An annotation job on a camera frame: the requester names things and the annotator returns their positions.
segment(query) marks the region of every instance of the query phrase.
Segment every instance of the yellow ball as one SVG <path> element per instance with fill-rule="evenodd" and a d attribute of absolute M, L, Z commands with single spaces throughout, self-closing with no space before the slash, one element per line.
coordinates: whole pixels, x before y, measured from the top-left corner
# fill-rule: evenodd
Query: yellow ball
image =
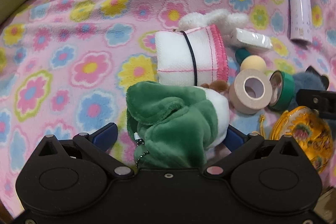
<path fill-rule="evenodd" d="M 266 70 L 266 62 L 258 55 L 250 55 L 246 57 L 240 65 L 240 71 L 245 69 L 256 69 L 264 73 Z"/>

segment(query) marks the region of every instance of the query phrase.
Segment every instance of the green tape roll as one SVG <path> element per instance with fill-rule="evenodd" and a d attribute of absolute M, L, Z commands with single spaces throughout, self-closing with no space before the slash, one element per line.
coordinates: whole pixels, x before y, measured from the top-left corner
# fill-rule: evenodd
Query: green tape roll
<path fill-rule="evenodd" d="M 276 70 L 269 81 L 273 92 L 268 107 L 275 111 L 286 110 L 294 97 L 294 79 L 292 75 Z"/>

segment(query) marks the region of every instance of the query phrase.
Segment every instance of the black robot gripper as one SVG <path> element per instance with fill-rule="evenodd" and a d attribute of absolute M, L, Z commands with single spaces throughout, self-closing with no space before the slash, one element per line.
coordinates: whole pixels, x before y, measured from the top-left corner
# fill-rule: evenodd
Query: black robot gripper
<path fill-rule="evenodd" d="M 320 177 L 291 136 L 229 130 L 243 144 L 212 166 L 137 174 L 105 153 L 113 123 L 72 140 L 47 135 L 17 178 L 25 211 L 13 224 L 325 223 L 313 212 Z"/>

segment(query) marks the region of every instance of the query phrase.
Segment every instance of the white towel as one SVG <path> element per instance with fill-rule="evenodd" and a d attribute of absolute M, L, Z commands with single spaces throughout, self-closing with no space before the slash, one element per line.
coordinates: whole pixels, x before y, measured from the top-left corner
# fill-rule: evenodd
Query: white towel
<path fill-rule="evenodd" d="M 216 25 L 185 31 L 192 46 L 198 85 L 227 81 L 228 67 L 221 34 Z M 164 85 L 194 85 L 194 67 L 188 44 L 180 32 L 155 33 L 157 75 Z"/>

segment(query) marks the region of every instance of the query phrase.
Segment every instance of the green plush toy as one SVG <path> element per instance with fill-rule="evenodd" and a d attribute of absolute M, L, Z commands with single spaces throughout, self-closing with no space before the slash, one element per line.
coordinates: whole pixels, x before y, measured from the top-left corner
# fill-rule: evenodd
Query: green plush toy
<path fill-rule="evenodd" d="M 228 101 L 214 90 L 144 81 L 128 89 L 126 102 L 139 168 L 199 168 L 226 137 Z"/>

